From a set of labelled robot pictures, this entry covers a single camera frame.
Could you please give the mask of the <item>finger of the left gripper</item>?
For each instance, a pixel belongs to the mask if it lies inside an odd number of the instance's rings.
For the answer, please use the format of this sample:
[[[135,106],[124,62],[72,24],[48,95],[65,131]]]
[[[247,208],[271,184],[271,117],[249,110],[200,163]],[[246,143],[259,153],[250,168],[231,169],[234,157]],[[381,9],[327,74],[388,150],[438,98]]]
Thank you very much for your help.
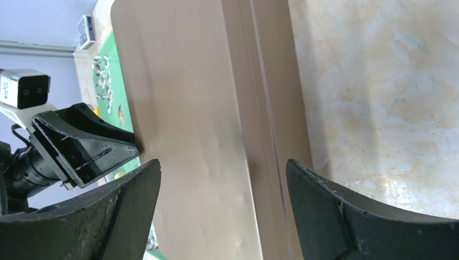
[[[85,103],[31,119],[31,142],[67,188],[84,188],[140,155],[132,132],[99,118]]]

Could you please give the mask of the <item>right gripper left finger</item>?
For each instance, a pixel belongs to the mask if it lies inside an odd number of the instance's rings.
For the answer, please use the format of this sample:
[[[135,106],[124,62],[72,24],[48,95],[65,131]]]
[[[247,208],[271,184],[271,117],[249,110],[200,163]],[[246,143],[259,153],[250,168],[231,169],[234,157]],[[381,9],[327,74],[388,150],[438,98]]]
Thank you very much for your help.
[[[1,259],[142,259],[160,184],[153,159],[69,200],[1,216]]]

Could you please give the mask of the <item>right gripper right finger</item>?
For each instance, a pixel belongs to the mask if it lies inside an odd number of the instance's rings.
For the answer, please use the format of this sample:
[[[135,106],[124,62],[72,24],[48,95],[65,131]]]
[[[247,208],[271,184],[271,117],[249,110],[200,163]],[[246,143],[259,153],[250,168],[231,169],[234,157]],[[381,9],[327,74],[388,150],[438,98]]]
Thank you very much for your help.
[[[286,164],[304,259],[458,259],[458,220],[404,210]]]

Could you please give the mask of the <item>brown box lid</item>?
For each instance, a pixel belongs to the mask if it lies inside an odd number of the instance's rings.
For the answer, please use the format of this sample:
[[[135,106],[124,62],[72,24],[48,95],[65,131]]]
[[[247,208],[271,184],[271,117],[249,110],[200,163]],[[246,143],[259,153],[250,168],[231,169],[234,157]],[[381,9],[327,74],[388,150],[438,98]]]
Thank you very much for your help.
[[[262,259],[222,1],[115,1],[110,18],[168,259]]]

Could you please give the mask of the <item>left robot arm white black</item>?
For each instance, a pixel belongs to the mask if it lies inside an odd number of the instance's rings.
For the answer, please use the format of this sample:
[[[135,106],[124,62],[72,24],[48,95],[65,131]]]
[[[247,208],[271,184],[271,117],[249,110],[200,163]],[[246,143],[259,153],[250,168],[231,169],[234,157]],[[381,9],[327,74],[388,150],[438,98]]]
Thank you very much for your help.
[[[3,104],[1,112],[13,121],[12,131],[29,133],[14,153],[1,144],[3,215],[26,212],[29,197],[57,182],[83,189],[140,154],[133,133],[99,118],[85,103],[64,109]]]

